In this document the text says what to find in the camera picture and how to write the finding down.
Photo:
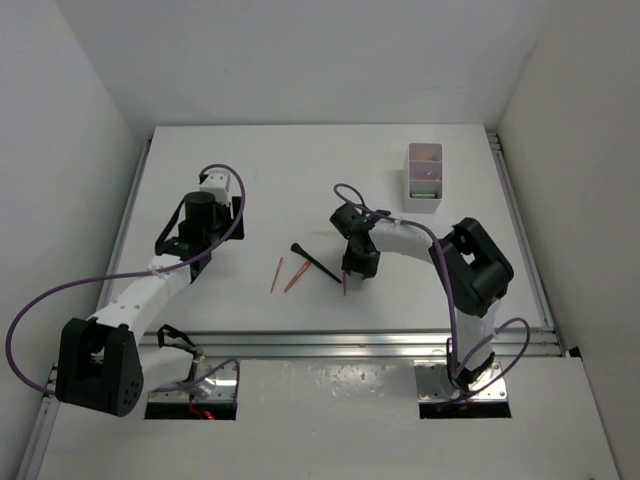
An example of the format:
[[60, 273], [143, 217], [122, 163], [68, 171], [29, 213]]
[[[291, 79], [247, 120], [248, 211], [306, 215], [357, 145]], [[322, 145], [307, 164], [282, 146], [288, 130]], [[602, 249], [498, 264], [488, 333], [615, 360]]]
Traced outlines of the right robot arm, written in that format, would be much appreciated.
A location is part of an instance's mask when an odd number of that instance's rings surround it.
[[391, 220], [383, 210], [362, 212], [346, 203], [330, 217], [346, 239], [342, 270], [364, 279], [377, 274], [383, 253], [432, 265], [447, 297], [450, 381], [468, 392], [494, 360], [492, 338], [500, 300], [514, 270], [480, 222], [466, 217], [439, 238], [413, 221]]

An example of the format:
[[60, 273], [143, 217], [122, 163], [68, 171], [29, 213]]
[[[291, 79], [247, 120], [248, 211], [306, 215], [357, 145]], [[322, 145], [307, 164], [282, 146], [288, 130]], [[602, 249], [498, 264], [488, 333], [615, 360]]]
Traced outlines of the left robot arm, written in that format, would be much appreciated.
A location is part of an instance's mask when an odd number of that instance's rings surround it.
[[153, 391], [190, 390], [197, 384], [200, 350], [191, 342], [158, 341], [139, 346], [170, 300], [191, 286], [212, 252], [244, 236], [241, 196], [195, 191], [186, 194], [154, 244], [141, 277], [87, 319], [64, 326], [57, 362], [58, 401], [124, 417]]

